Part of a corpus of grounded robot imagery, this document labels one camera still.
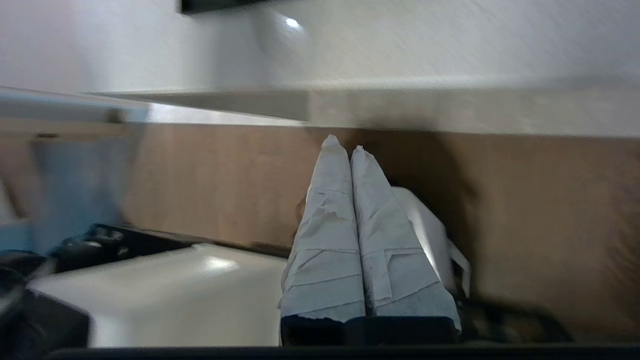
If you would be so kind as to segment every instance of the brown wood surface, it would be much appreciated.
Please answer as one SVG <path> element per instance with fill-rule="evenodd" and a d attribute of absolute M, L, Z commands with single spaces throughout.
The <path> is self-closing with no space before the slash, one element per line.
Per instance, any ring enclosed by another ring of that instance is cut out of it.
<path fill-rule="evenodd" d="M 290 245 L 324 137 L 372 152 L 472 262 L 478 296 L 542 306 L 581 339 L 638 340 L 640 141 L 155 125 L 136 133 L 125 215 Z"/>

